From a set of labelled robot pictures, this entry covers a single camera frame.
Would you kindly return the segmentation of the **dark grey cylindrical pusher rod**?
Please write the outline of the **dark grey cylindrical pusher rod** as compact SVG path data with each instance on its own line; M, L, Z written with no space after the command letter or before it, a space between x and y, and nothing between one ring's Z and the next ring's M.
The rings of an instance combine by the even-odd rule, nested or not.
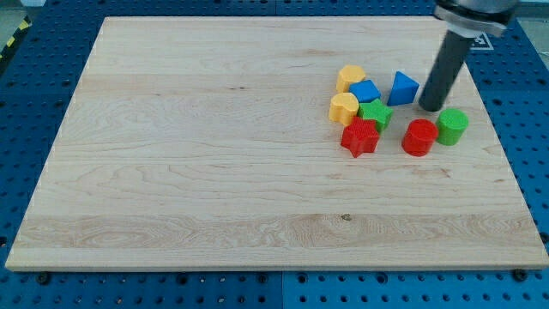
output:
M430 75L419 97L419 106L428 112L440 111L468 55L473 38L446 31Z

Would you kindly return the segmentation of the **silver black robot flange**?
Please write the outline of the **silver black robot flange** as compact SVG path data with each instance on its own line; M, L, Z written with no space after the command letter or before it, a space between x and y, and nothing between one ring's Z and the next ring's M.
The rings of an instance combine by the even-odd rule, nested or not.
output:
M433 14L453 27L500 37L518 5L518 0L436 0Z

